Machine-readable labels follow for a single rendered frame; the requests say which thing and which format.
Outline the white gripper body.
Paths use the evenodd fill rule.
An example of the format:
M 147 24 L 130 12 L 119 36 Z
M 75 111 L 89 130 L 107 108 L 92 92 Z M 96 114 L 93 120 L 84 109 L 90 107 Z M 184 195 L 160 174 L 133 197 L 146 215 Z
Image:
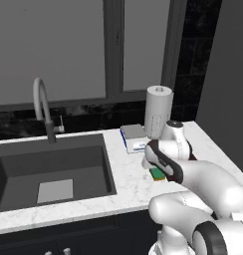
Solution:
M 142 158 L 141 165 L 144 169 L 155 168 L 154 164 L 149 163 L 145 157 Z

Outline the green and yellow sponge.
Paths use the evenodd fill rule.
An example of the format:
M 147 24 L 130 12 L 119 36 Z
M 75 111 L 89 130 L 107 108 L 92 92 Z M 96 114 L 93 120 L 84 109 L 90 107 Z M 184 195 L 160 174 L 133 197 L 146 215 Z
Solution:
M 154 181 L 165 180 L 165 174 L 157 167 L 149 170 Z

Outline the grey white blue box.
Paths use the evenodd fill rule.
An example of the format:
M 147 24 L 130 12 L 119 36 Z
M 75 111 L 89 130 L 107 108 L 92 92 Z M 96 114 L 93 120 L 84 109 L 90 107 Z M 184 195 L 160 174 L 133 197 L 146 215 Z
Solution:
M 140 124 L 121 126 L 120 132 L 127 153 L 144 151 L 148 138 Z

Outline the white paper towel roll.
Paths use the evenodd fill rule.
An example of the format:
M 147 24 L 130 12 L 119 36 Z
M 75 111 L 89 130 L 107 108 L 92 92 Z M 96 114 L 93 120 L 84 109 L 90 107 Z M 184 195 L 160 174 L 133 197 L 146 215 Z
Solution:
M 170 120 L 173 91 L 165 86 L 150 86 L 146 90 L 144 131 L 148 138 L 159 138 Z

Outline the dark grey sink basin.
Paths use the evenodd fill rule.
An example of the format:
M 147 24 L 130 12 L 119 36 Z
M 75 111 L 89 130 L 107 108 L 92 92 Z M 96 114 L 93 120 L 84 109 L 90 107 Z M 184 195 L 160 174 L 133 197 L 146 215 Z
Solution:
M 0 145 L 0 212 L 116 193 L 101 134 Z

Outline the dark navy cupboard front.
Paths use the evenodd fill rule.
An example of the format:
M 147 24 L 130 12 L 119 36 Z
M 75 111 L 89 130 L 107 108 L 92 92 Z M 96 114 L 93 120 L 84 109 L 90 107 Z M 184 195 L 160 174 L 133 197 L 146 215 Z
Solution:
M 160 229 L 142 210 L 0 234 L 0 255 L 148 255 Z

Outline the grey tall cupboard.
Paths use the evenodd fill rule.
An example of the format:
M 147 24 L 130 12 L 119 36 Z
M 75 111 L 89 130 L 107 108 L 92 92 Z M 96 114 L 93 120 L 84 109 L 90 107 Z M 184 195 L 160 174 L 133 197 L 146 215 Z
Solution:
M 196 122 L 243 172 L 243 0 L 222 0 Z

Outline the grey framed window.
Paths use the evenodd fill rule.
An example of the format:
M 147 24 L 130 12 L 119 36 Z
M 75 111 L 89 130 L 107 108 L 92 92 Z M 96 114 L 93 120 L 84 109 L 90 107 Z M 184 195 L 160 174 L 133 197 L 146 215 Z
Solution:
M 187 0 L 0 0 L 0 112 L 142 101 L 175 84 Z

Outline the grey curved tap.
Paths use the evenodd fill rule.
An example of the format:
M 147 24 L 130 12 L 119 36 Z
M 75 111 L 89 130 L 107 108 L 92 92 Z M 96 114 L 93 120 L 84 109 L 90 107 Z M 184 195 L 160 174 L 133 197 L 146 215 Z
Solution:
M 55 127 L 51 119 L 48 98 L 44 82 L 41 78 L 36 78 L 33 83 L 33 103 L 36 119 L 43 121 L 47 133 L 48 143 L 57 141 L 56 134 L 65 131 L 64 124 Z

